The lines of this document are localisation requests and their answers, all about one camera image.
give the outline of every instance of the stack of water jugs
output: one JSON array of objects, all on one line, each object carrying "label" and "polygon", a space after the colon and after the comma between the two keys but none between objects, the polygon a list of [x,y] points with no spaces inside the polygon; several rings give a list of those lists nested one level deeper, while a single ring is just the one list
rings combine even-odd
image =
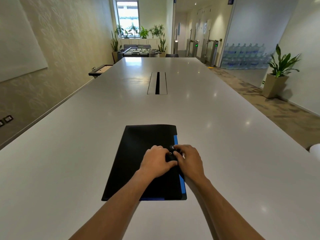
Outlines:
[{"label": "stack of water jugs", "polygon": [[227,70],[248,70],[248,69],[266,69],[269,67],[269,62],[271,60],[270,55],[264,54],[266,47],[264,44],[259,46],[256,44],[252,46],[229,46],[226,47],[222,56],[221,68]]}]

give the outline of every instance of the plant pot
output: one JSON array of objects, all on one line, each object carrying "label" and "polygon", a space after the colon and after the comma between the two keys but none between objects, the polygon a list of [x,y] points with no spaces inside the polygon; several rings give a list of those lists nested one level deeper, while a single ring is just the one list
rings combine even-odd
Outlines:
[{"label": "plant pot", "polygon": [[275,77],[274,75],[267,74],[262,95],[268,99],[277,97],[277,94],[285,88],[288,78],[288,76]]},{"label": "plant pot", "polygon": [[116,64],[118,62],[118,52],[113,51],[112,52],[113,61]]}]

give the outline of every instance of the glossy tabletop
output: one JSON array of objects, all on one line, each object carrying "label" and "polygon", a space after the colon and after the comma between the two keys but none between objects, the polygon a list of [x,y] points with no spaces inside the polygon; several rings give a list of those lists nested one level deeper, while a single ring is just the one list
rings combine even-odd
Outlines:
[{"label": "glossy tabletop", "polygon": [[[147,95],[166,72],[167,95]],[[124,58],[0,151],[0,239],[68,239],[102,205],[126,125],[176,125],[266,239],[320,238],[320,165],[196,58]],[[125,240],[212,239],[198,201],[140,202]]]}]

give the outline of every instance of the black folder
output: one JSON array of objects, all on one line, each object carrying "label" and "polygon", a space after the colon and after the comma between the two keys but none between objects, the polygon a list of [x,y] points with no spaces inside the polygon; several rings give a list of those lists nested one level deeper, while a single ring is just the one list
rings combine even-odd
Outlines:
[{"label": "black folder", "polygon": [[[106,183],[102,201],[107,201],[121,189],[140,168],[147,149],[153,145],[169,148],[178,144],[174,125],[127,125],[124,129],[112,169]],[[175,166],[161,177],[155,178],[146,188],[143,200],[186,200],[184,176]]]}]

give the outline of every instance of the window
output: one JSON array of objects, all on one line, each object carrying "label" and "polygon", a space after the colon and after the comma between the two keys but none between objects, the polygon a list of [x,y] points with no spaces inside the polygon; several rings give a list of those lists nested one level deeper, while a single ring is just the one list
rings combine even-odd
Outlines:
[{"label": "window", "polygon": [[181,23],[178,23],[178,31],[177,31],[177,36],[180,36],[180,25],[181,25]]},{"label": "window", "polygon": [[[128,33],[132,33],[129,37],[140,37],[139,35],[139,3],[138,1],[117,1],[117,8],[118,8],[118,18],[119,24],[122,26],[124,30]],[[138,33],[135,33],[131,26],[132,23],[138,29]]]}]

